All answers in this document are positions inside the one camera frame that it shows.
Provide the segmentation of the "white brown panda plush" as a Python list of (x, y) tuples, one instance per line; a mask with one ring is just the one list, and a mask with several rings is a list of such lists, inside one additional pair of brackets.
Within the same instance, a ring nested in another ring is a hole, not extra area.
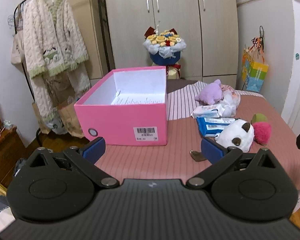
[(253, 143), (254, 135), (254, 128), (249, 122), (237, 119), (215, 136), (215, 142), (224, 148), (236, 147), (242, 152), (248, 153)]

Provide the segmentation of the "blue wet wipes pack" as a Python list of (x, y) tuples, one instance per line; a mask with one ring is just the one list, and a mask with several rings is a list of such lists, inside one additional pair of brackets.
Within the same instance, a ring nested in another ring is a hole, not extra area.
[(215, 137), (216, 134), (221, 133), (235, 120), (235, 118), (208, 118), (202, 116), (196, 118), (199, 132), (203, 137)]

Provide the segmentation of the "pink strawberry plush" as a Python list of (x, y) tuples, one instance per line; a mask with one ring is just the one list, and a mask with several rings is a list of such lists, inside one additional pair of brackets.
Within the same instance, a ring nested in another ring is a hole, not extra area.
[(254, 128), (254, 140), (260, 145), (266, 145), (271, 137), (271, 124), (268, 122), (255, 122), (252, 126)]

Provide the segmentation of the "white wet wipes pack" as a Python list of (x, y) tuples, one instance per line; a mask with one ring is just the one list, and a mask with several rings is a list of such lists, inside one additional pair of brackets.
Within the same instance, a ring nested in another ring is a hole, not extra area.
[(196, 119), (197, 117), (211, 117), (211, 118), (220, 118), (224, 113), (224, 107), (221, 104), (216, 105), (205, 105), (196, 107), (191, 116)]

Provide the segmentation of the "green round plush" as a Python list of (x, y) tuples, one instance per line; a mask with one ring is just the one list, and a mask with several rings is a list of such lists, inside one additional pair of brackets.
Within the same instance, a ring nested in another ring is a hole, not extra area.
[(257, 123), (257, 122), (267, 122), (268, 118), (262, 114), (262, 113), (257, 113), (254, 114), (252, 119), (251, 119), (251, 124)]

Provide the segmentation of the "white mesh bath pouf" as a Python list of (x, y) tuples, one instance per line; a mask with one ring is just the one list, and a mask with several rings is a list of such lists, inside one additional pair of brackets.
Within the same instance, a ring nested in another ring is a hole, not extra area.
[(220, 101), (224, 108), (223, 118), (232, 118), (236, 115), (236, 110), (241, 102), (241, 95), (236, 91), (226, 90), (223, 92), (223, 99)]

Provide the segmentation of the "purple cat plush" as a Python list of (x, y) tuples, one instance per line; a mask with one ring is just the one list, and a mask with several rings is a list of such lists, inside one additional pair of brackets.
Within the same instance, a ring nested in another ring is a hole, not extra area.
[(206, 85), (195, 97), (195, 100), (203, 103), (204, 105), (217, 104), (221, 101), (223, 95), (220, 85), (221, 81), (219, 79)]

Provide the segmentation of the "pink floral fabric cap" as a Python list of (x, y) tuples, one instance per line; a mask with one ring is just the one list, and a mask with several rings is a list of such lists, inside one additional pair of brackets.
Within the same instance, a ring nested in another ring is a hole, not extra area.
[(235, 89), (232, 88), (230, 85), (220, 84), (220, 88), (221, 88), (223, 93), (226, 92), (226, 91), (229, 91), (232, 95), (236, 94)]

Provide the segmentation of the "striped pink bed sheet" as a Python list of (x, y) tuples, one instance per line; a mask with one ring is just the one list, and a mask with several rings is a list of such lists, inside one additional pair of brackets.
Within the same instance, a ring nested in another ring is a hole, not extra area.
[[(242, 95), (237, 117), (250, 121), (256, 113), (268, 118), (272, 133), (267, 148), (300, 190), (300, 150), (296, 135), (265, 98)], [(187, 181), (210, 166), (210, 162), (196, 162), (190, 156), (191, 150), (200, 151), (202, 140), (193, 118), (169, 121), (167, 138), (165, 146), (107, 146), (95, 165), (119, 181), (126, 178)]]

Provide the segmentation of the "brown paper bag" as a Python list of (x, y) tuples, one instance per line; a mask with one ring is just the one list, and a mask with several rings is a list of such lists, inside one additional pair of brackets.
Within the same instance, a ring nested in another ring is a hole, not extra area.
[(42, 120), (37, 104), (34, 102), (32, 107), (37, 117), (40, 131), (43, 134), (49, 134), (51, 131), (58, 135), (69, 133), (73, 137), (83, 138), (84, 133), (79, 124), (74, 103), (74, 101), (71, 103), (68, 103), (68, 101), (62, 102), (57, 107), (57, 116), (51, 122), (46, 122)]

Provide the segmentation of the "colourful paper gift bag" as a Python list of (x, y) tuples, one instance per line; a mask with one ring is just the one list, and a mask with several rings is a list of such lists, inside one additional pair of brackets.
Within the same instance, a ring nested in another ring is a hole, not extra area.
[(254, 48), (244, 49), (241, 73), (243, 88), (251, 92), (260, 92), (268, 68), (269, 66), (261, 52)]

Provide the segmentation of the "cream gift box red ribbon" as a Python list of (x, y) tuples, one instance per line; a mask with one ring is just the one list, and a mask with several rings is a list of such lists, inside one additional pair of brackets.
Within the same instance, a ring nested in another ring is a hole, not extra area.
[(166, 76), (168, 80), (180, 79), (181, 65), (173, 64), (166, 66)]

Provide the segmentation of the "cream knit cardigan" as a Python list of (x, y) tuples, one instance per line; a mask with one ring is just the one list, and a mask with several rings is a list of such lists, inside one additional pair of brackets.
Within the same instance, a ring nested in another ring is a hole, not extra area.
[(76, 95), (91, 84), (84, 62), (89, 55), (67, 0), (31, 0), (24, 7), (24, 53), (35, 102), (44, 121), (57, 115), (47, 81), (65, 74)]

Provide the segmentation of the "flower bouquet blue wrap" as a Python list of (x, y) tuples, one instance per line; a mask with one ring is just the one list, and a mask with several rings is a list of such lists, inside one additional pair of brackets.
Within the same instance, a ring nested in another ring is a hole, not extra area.
[(176, 64), (181, 58), (181, 52), (187, 45), (175, 29), (159, 32), (159, 27), (154, 29), (149, 27), (145, 34), (143, 46), (149, 53), (152, 62), (159, 66), (169, 66)]

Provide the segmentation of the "beige wardrobe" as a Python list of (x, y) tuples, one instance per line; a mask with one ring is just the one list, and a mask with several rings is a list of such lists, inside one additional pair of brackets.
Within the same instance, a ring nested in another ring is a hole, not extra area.
[(236, 84), (236, 0), (106, 0), (106, 7), (115, 68), (150, 66), (146, 30), (174, 29), (186, 42), (179, 60), (183, 78)]

